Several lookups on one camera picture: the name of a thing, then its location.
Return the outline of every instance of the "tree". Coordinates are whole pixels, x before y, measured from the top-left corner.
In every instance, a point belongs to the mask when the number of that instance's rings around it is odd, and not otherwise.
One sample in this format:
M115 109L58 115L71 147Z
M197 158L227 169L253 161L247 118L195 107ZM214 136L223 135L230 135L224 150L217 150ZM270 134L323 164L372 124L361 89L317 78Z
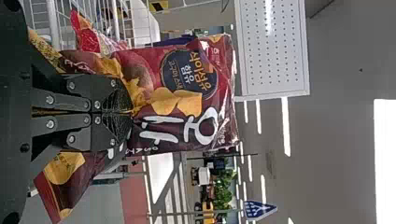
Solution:
M233 199L233 194L228 190L231 182L235 178L236 172L233 170L223 170L216 178L215 184L215 199L213 205L216 210L231 209L229 202ZM227 214L219 214L222 217L227 217Z

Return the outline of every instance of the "potato chip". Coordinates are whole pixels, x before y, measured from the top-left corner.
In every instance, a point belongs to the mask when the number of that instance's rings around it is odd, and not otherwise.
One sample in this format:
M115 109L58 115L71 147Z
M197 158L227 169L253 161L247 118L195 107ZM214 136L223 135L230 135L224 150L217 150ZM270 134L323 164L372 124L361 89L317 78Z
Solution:
M194 91L175 91L174 95L181 99L177 103L179 109L185 116L194 115L196 118L202 113L202 94Z
M160 87L152 93L151 105L158 115L169 115L175 109L180 97L176 97L165 87Z
M125 84L126 89L128 90L129 95L131 96L132 103L134 104L134 109L132 110L132 116L135 116L139 110L147 104L144 88L138 87L137 83L139 83L139 78L131 79L131 81L126 82L125 79L122 80Z

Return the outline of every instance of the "black mount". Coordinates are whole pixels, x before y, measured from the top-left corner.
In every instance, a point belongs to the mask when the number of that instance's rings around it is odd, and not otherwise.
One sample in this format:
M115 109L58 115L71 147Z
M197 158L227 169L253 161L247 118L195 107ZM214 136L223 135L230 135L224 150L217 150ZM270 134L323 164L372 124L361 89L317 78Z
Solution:
M125 156L133 108L113 77L60 75L28 39L21 5L0 1L0 222L19 223L28 186L61 150Z

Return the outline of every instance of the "white panel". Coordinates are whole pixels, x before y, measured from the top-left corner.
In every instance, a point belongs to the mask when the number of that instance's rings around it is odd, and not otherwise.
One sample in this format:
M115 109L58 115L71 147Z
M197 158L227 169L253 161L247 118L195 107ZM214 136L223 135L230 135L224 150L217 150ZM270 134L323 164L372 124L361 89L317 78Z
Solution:
M309 94L304 0L236 0L242 98Z

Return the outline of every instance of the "parked car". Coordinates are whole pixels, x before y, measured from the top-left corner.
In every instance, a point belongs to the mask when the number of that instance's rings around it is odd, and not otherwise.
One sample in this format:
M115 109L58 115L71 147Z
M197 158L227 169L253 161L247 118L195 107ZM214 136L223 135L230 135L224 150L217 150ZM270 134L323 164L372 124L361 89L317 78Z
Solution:
M213 212L214 206L213 203L210 201L202 202L202 203L195 203L194 206L195 211L204 211L204 212ZM204 219L195 219L195 224L216 224L217 219L214 213L205 213L199 215L198 217L204 216Z
M192 167L191 183L193 186L210 184L210 170L208 167Z

